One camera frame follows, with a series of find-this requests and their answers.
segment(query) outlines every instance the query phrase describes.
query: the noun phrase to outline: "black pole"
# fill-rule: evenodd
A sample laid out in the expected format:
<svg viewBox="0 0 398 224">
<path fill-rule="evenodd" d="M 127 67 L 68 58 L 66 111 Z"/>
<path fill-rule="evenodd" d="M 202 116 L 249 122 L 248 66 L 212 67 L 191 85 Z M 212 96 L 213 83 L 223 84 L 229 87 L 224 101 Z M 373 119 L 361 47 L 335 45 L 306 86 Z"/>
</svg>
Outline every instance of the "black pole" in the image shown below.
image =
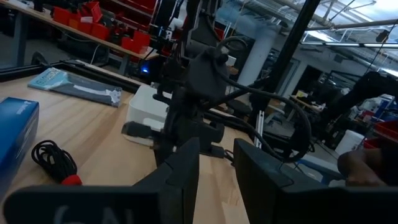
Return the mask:
<svg viewBox="0 0 398 224">
<path fill-rule="evenodd" d="M 302 10 L 300 11 L 300 14 L 297 17 L 296 22 L 294 23 L 294 26 L 292 30 L 290 31 L 289 36 L 286 39 L 285 45 L 280 51 L 279 57 L 274 65 L 274 69 L 272 69 L 269 78 L 263 79 L 263 80 L 258 80 L 257 82 L 254 82 L 252 85 L 249 85 L 251 88 L 261 88 L 264 86 L 264 83 L 271 83 L 270 88 L 267 88 L 265 91 L 268 92 L 275 92 L 278 83 L 280 82 L 280 79 L 282 78 L 282 74 L 284 73 L 287 65 L 289 64 L 290 60 L 293 57 L 293 54 L 295 52 L 295 49 L 299 45 L 302 36 L 304 35 L 305 30 L 308 27 L 308 24 L 310 23 L 313 14 L 315 13 L 315 10 L 317 10 L 317 7 L 319 5 L 320 0 L 306 0 Z M 214 102 L 214 103 L 209 103 L 208 105 L 205 106 L 206 109 L 210 109 L 214 106 L 218 106 L 222 103 L 226 103 L 229 100 L 235 99 L 239 96 L 242 96 L 246 94 L 247 91 L 245 90 L 238 90 L 235 91 L 231 94 L 226 95 L 224 98 Z M 267 107 L 269 103 L 269 100 L 266 101 L 265 107 Z"/>
</svg>

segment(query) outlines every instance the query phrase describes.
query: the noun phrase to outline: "white column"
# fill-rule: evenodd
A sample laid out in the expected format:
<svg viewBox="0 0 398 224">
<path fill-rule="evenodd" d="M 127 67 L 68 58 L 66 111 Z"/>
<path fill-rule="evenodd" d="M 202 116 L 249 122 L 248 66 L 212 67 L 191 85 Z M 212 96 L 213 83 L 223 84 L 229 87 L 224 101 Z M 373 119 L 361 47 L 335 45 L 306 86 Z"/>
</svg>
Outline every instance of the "white column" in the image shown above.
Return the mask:
<svg viewBox="0 0 398 224">
<path fill-rule="evenodd" d="M 239 76 L 239 84 L 248 86 L 256 81 L 279 30 L 280 26 L 265 26 L 257 30 L 256 41 Z"/>
</svg>

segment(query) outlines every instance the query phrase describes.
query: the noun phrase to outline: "red storage bin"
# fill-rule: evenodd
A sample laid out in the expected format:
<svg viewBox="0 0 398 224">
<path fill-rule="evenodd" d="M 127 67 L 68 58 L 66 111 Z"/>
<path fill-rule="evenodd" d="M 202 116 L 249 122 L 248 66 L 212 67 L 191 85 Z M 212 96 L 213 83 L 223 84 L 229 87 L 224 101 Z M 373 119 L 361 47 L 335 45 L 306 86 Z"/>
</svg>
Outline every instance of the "red storage bin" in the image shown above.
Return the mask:
<svg viewBox="0 0 398 224">
<path fill-rule="evenodd" d="M 80 20 L 81 20 L 80 14 L 70 14 L 69 26 L 74 29 L 79 29 Z"/>
<path fill-rule="evenodd" d="M 150 44 L 150 35 L 135 31 L 133 41 L 134 45 L 132 46 L 131 51 L 137 54 L 144 54 L 147 52 L 148 46 Z"/>
<path fill-rule="evenodd" d="M 124 0 L 125 4 L 132 6 L 142 12 L 153 14 L 156 7 L 157 0 Z"/>
<path fill-rule="evenodd" d="M 394 146 L 394 143 L 384 138 L 367 139 L 363 142 L 364 149 L 381 149 Z"/>
<path fill-rule="evenodd" d="M 378 134 L 398 142 L 398 121 L 380 122 L 374 126 L 374 129 Z"/>
<path fill-rule="evenodd" d="M 123 37 L 122 38 L 122 48 L 131 50 L 133 46 L 133 41 L 130 37 Z"/>
<path fill-rule="evenodd" d="M 80 22 L 78 26 L 78 30 L 86 33 L 91 34 L 91 30 L 93 29 L 93 24 L 89 22 Z"/>
<path fill-rule="evenodd" d="M 93 24 L 91 35 L 101 40 L 107 40 L 109 37 L 109 29 L 102 24 Z"/>
<path fill-rule="evenodd" d="M 93 22 L 98 22 L 102 18 L 102 12 L 100 8 L 99 2 L 88 2 L 84 3 L 83 7 L 80 10 L 80 14 L 82 17 L 93 17 Z"/>
<path fill-rule="evenodd" d="M 70 11 L 66 9 L 62 9 L 60 7 L 54 7 L 54 21 L 59 22 L 63 25 L 69 25 Z"/>
<path fill-rule="evenodd" d="M 134 31 L 134 37 L 132 39 L 142 46 L 149 46 L 150 44 L 150 35 L 143 32 Z"/>
</svg>

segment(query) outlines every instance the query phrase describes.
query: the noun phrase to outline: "wooden table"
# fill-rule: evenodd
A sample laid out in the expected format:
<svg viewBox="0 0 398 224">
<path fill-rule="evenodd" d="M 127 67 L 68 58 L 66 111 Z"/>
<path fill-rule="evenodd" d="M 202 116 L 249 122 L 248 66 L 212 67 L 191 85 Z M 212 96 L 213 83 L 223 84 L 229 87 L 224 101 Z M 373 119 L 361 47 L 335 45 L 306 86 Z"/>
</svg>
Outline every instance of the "wooden table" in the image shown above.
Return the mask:
<svg viewBox="0 0 398 224">
<path fill-rule="evenodd" d="M 67 30 L 74 34 L 78 34 L 84 38 L 92 40 L 93 42 L 96 42 L 98 44 L 107 46 L 113 50 L 117 50 L 119 52 L 124 53 L 122 64 L 119 69 L 119 73 L 121 75 L 124 75 L 126 73 L 126 69 L 127 69 L 128 63 L 130 61 L 130 56 L 135 56 L 135 57 L 143 59 L 147 55 L 147 53 L 149 53 L 152 50 L 152 48 L 149 47 L 148 51 L 146 53 L 137 54 L 130 50 L 124 49 L 121 46 L 118 46 L 116 44 L 93 37 L 92 35 L 81 32 L 72 27 L 63 25 L 59 22 L 55 22 L 50 16 L 50 11 L 45 10 L 45 12 L 38 12 L 38 11 L 35 11 L 34 9 L 28 7 L 28 5 L 23 4 L 17 0 L 0 0 L 0 4 L 3 4 L 11 9 L 15 9 L 18 11 L 18 14 L 16 16 L 15 30 L 14 30 L 14 43 L 13 43 L 14 46 L 13 47 L 14 47 L 15 52 L 14 52 L 12 66 L 18 67 L 18 66 L 24 65 L 26 35 L 27 35 L 27 25 L 28 25 L 28 17 L 27 16 L 33 17 L 34 19 L 38 19 L 42 22 L 50 24 L 51 26 L 57 27 L 59 29 Z M 159 56 L 158 53 L 152 52 L 146 58 L 146 60 L 150 60 L 150 59 L 156 58 L 158 56 Z"/>
<path fill-rule="evenodd" d="M 291 96 L 290 99 L 292 99 L 293 101 L 298 103 L 302 108 L 309 108 L 310 110 L 312 110 L 312 111 L 314 111 L 316 113 L 321 113 L 322 112 L 321 109 L 318 109 L 318 108 L 314 107 L 313 105 L 309 105 L 308 103 L 297 99 L 296 96 Z M 292 111 L 290 112 L 289 116 L 287 117 L 287 121 L 291 121 L 292 120 L 295 112 L 296 112 L 296 110 L 292 109 Z"/>
<path fill-rule="evenodd" d="M 27 88 L 31 79 L 33 77 L 0 83 L 0 98 L 13 96 L 40 103 L 34 144 L 51 139 L 70 152 L 85 185 L 130 186 L 156 169 L 152 150 L 126 140 L 121 134 L 133 94 L 123 92 L 121 106 L 113 108 Z M 247 134 L 226 128 L 220 145 L 233 150 L 235 138 L 250 141 Z M 21 187 L 52 183 L 28 152 L 7 194 Z M 235 170 L 226 159 L 200 156 L 194 223 L 249 223 Z"/>
</svg>

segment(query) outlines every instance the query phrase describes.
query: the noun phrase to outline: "black power cable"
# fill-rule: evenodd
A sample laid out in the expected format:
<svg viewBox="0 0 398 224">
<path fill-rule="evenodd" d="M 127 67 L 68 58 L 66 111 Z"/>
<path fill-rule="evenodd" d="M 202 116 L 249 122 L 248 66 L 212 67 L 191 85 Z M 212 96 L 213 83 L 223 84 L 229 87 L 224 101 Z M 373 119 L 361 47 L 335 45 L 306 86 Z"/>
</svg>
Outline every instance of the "black power cable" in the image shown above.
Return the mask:
<svg viewBox="0 0 398 224">
<path fill-rule="evenodd" d="M 212 62 L 213 63 L 213 69 L 215 70 L 215 72 L 223 79 L 224 82 L 230 84 L 231 86 L 234 86 L 234 87 L 242 89 L 242 90 L 246 90 L 247 92 L 250 92 L 250 93 L 260 94 L 262 96 L 265 96 L 266 98 L 279 100 L 279 101 L 284 102 L 287 105 L 291 106 L 293 109 L 295 109 L 298 112 L 298 114 L 304 120 L 304 128 L 305 128 L 305 132 L 306 132 L 306 135 L 307 135 L 307 141 L 308 141 L 308 145 L 309 145 L 310 144 L 310 138 L 311 138 L 311 124 L 310 124 L 310 121 L 307 118 L 307 115 L 305 115 L 304 110 L 301 109 L 301 107 L 296 105 L 292 100 L 286 99 L 286 98 L 281 97 L 279 95 L 276 95 L 276 94 L 273 94 L 273 93 L 269 93 L 269 92 L 266 92 L 266 91 L 261 91 L 261 90 L 258 90 L 258 89 L 254 89 L 254 88 L 250 88 L 250 87 L 238 84 L 237 82 L 230 80 L 226 75 L 224 75 L 223 72 L 218 70 L 217 58 L 221 55 L 221 48 L 223 46 L 225 46 L 227 43 L 233 42 L 233 41 L 243 42 L 243 40 L 241 40 L 239 37 L 228 37 L 228 38 L 222 40 L 217 45 L 217 48 L 215 50 L 215 59 Z M 279 159 L 281 161 L 284 161 L 284 162 L 296 162 L 296 161 L 300 160 L 302 157 L 304 157 L 305 154 L 308 151 L 308 149 L 300 150 L 298 152 L 298 154 L 296 154 L 293 157 L 283 158 L 278 153 L 276 153 L 270 147 L 270 145 L 268 145 L 268 143 L 265 141 L 265 139 L 262 137 L 262 135 L 259 134 L 254 129 L 254 127 L 252 127 L 250 124 L 248 124 L 247 122 L 245 122 L 245 121 L 243 121 L 243 120 L 241 120 L 239 118 L 235 118 L 235 117 L 228 117 L 227 119 L 231 120 L 231 121 L 239 122 L 242 125 L 244 125 L 245 127 L 247 127 L 250 130 L 250 132 L 254 133 L 254 135 L 258 138 L 258 140 L 260 140 L 261 144 L 265 147 L 266 152 L 268 152 L 270 155 L 274 156 L 275 158 L 277 158 L 277 159 Z"/>
<path fill-rule="evenodd" d="M 32 150 L 32 159 L 56 182 L 63 185 L 81 185 L 77 166 L 69 152 L 51 140 L 39 142 Z"/>
</svg>

